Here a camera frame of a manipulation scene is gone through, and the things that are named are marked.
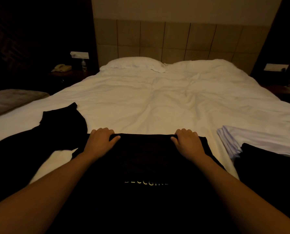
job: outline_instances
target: plastic bottle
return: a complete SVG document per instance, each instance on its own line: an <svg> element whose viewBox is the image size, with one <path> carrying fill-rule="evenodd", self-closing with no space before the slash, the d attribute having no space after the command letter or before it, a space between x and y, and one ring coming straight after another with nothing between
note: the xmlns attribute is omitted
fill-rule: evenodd
<svg viewBox="0 0 290 234"><path fill-rule="evenodd" d="M83 72L86 72L86 71L87 71L87 68L86 68L86 63L85 63L85 61L84 61L84 59L83 59L83 58L82 58L81 65L82 65L82 70L83 70Z"/></svg>

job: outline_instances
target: white bed sheet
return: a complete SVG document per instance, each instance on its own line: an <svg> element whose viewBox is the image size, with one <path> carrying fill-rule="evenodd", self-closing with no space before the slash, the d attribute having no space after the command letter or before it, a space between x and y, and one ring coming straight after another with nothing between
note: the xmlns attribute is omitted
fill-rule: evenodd
<svg viewBox="0 0 290 234"><path fill-rule="evenodd" d="M227 61L204 62L195 72L172 68L165 73L140 68L99 72L0 116L0 140L37 126L43 111L76 102L89 132L100 127L138 134L173 134L179 128L197 131L207 138L226 170L237 177L216 130L230 125L290 138L290 104ZM56 165L42 165L38 178L67 162L70 154L65 159L58 156Z"/></svg>

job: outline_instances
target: hand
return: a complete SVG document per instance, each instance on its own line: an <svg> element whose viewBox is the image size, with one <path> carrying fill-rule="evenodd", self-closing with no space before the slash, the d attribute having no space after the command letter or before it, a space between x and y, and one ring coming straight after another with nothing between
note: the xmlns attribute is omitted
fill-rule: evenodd
<svg viewBox="0 0 290 234"><path fill-rule="evenodd" d="M90 156L94 161L103 157L120 139L120 136L118 135L109 141L110 135L114 133L113 130L109 130L108 128L92 130L87 144L85 145L83 154Z"/></svg>
<svg viewBox="0 0 290 234"><path fill-rule="evenodd" d="M171 137L171 140L186 159L195 161L198 157L206 156L197 132L178 129L175 134L178 136L178 139Z"/></svg>

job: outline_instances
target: person's left arm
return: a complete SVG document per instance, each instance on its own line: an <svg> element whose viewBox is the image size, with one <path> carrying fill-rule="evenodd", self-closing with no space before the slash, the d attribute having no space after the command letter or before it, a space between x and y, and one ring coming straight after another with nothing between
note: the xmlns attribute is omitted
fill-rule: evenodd
<svg viewBox="0 0 290 234"><path fill-rule="evenodd" d="M45 233L85 171L104 156L120 136L92 130L84 152L0 202L0 234Z"/></svg>

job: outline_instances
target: person's left hand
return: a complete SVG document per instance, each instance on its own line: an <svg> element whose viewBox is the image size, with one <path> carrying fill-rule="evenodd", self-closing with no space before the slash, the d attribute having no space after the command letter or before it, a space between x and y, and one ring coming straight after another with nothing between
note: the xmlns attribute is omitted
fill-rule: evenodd
<svg viewBox="0 0 290 234"><path fill-rule="evenodd" d="M87 144L85 145L83 154L93 160L103 157L120 139L120 136L118 135L109 141L110 135L114 133L113 130L109 130L108 128L92 130Z"/></svg>

